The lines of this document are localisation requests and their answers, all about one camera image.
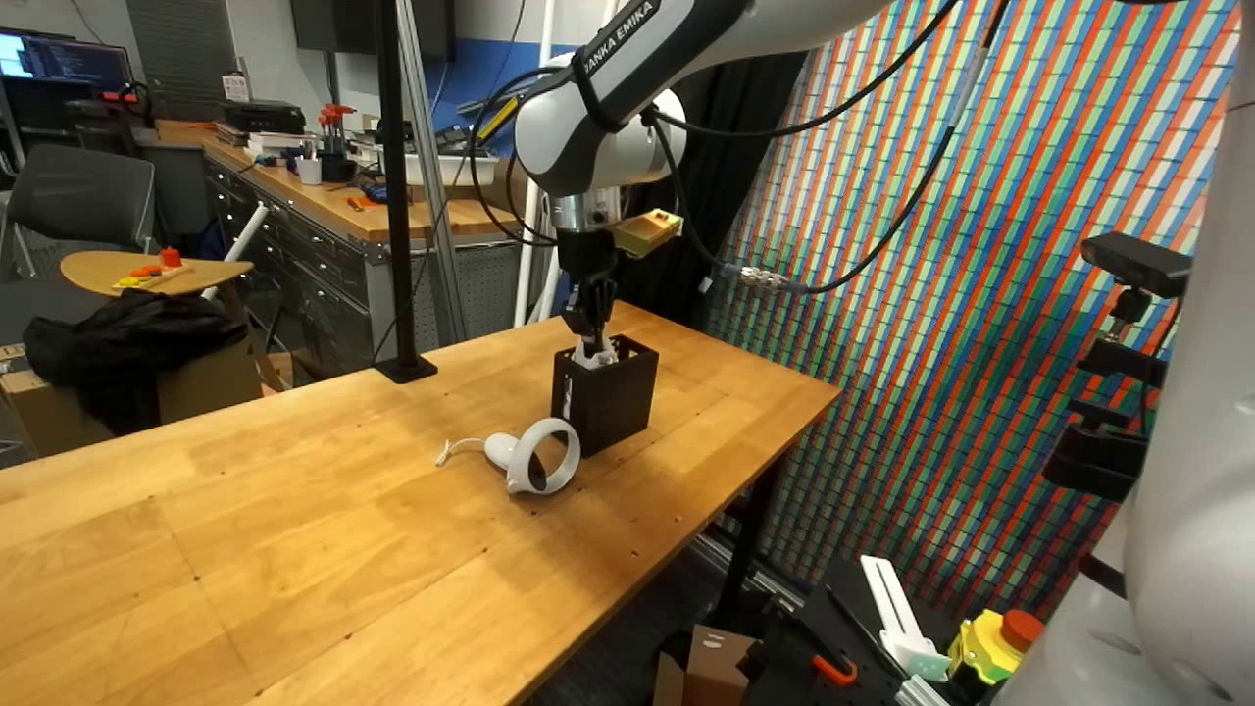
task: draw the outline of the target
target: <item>striped curtain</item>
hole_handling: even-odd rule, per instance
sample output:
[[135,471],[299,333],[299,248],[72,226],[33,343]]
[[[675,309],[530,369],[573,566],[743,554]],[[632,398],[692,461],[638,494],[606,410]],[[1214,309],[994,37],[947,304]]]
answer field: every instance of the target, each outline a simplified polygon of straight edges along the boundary
[[[937,6],[895,5],[814,53],[790,120],[869,86]],[[892,251],[827,299],[720,281],[709,328],[844,388],[790,461],[773,566],[820,580],[832,556],[882,554],[916,598],[1049,611],[1112,517],[1044,479],[1069,398],[1138,417],[1140,394],[1076,369],[1118,292],[1080,244],[1131,230],[1191,251],[1239,13],[1016,0],[977,74],[994,14],[998,0],[956,5],[886,90],[776,139],[726,253],[804,281],[846,270],[960,109]],[[1131,343],[1150,347],[1160,328],[1164,300]]]

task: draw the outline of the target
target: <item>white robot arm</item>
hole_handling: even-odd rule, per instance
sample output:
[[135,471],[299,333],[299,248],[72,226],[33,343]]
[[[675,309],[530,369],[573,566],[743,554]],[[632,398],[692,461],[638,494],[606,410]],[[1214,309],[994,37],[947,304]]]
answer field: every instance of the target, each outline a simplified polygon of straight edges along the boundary
[[548,192],[560,270],[573,277],[565,322],[581,333],[585,369],[615,363],[606,341],[615,244],[598,189],[662,179],[688,137],[644,125],[648,107],[684,117],[666,86],[755,53],[827,41],[892,0],[632,0],[556,78],[534,90],[514,120],[523,168]]
[[517,162],[548,196],[666,175],[638,109],[679,78],[755,53],[814,52],[892,0],[632,0],[560,82],[517,113]]

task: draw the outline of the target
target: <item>office chair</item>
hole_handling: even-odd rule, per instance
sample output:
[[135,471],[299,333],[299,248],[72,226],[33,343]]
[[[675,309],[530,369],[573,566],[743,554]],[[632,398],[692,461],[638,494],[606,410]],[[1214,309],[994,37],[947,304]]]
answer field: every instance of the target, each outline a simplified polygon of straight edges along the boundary
[[20,168],[0,264],[25,277],[57,270],[68,251],[151,251],[152,163],[83,145],[36,145]]

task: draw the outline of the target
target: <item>workbench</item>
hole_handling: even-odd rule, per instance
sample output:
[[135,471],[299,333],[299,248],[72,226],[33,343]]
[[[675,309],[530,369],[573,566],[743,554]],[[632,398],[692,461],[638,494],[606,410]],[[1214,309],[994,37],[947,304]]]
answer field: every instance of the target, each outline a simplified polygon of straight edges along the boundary
[[[301,184],[284,163],[254,163],[214,120],[161,120],[156,145],[204,147],[208,213],[241,234],[254,202],[266,220],[245,251],[254,270],[241,277],[266,338],[278,338],[308,369],[333,377],[394,358],[390,209],[359,184]],[[496,226],[472,192],[449,192],[467,333],[506,328],[514,312],[517,248]],[[442,343],[441,281],[428,253],[432,209],[420,189],[408,202],[418,333],[420,347]]]
[[608,328],[658,352],[650,422],[556,498],[441,451],[546,417],[560,322],[6,471],[6,700],[523,700],[835,398],[637,304]]

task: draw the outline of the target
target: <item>wooden table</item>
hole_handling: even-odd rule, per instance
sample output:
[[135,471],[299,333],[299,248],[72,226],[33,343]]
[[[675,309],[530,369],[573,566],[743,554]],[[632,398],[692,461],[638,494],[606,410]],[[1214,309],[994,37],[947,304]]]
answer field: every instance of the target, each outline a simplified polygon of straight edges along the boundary
[[161,253],[139,251],[72,251],[65,275],[92,292],[117,299],[122,288],[152,288],[165,299],[197,292],[241,277],[250,264],[185,257],[152,277],[135,277],[135,270],[161,264]]
[[6,700],[517,700],[835,398],[644,309],[650,427],[556,498],[449,440],[548,405],[560,322],[0,474]]

